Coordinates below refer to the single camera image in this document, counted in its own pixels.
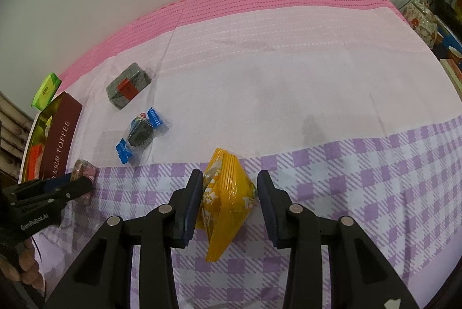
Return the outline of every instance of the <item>red candy wrapper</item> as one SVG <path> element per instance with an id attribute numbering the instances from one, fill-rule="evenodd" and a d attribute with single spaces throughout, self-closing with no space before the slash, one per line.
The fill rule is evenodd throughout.
<path id="1" fill-rule="evenodd" d="M 87 177 L 92 181 L 93 184 L 93 191 L 90 193 L 86 193 L 79 198 L 75 199 L 75 202 L 83 205 L 88 206 L 91 202 L 93 197 L 94 189 L 96 187 L 96 178 L 98 176 L 98 168 L 96 168 L 93 164 L 89 163 L 86 160 L 78 159 L 74 164 L 74 169 L 72 170 L 71 181 L 75 181 L 80 179 L 81 177 Z"/>

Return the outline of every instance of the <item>pink stripe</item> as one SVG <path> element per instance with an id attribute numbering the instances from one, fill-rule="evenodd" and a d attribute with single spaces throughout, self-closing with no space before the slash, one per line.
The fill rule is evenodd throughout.
<path id="1" fill-rule="evenodd" d="M 137 19 L 90 49 L 61 74 L 60 78 L 63 82 L 60 90 L 68 88 L 105 59 L 147 42 L 164 32 L 172 31 L 177 26 L 252 10 L 300 5 L 350 9 L 375 9 L 386 6 L 404 20 L 389 0 L 181 0 Z"/>

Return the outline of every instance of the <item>blue and clear wrapped candy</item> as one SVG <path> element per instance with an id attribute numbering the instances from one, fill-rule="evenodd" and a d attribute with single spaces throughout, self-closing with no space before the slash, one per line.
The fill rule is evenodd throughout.
<path id="1" fill-rule="evenodd" d="M 138 115 L 130 124 L 126 139 L 122 138 L 115 146 L 121 162 L 127 163 L 130 157 L 144 150 L 151 143 L 161 125 L 163 121 L 153 108 Z"/>

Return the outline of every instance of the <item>yellow wrapped candy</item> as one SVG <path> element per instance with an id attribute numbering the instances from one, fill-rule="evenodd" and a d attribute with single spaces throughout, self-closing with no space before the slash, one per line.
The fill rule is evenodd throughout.
<path id="1" fill-rule="evenodd" d="M 252 209 L 256 190 L 237 157 L 222 148 L 207 166 L 203 188 L 196 226 L 207 232 L 206 261 L 216 262 Z"/>

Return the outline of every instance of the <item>silver rivet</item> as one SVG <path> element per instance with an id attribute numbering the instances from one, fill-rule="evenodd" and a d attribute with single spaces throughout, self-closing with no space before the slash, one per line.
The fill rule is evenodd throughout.
<path id="1" fill-rule="evenodd" d="M 159 206 L 159 212 L 161 214 L 168 214 L 170 211 L 172 211 L 172 207 L 169 204 L 163 204 Z"/>
<path id="2" fill-rule="evenodd" d="M 119 223 L 120 223 L 120 218 L 119 217 L 110 217 L 108 219 L 108 225 L 110 225 L 111 227 L 116 226 Z"/>
<path id="3" fill-rule="evenodd" d="M 294 214 L 299 214 L 303 211 L 303 207 L 300 206 L 298 203 L 294 203 L 289 206 L 289 210 Z"/>
<path id="4" fill-rule="evenodd" d="M 350 227 L 354 224 L 353 218 L 350 217 L 343 217 L 340 220 L 344 226 Z"/>

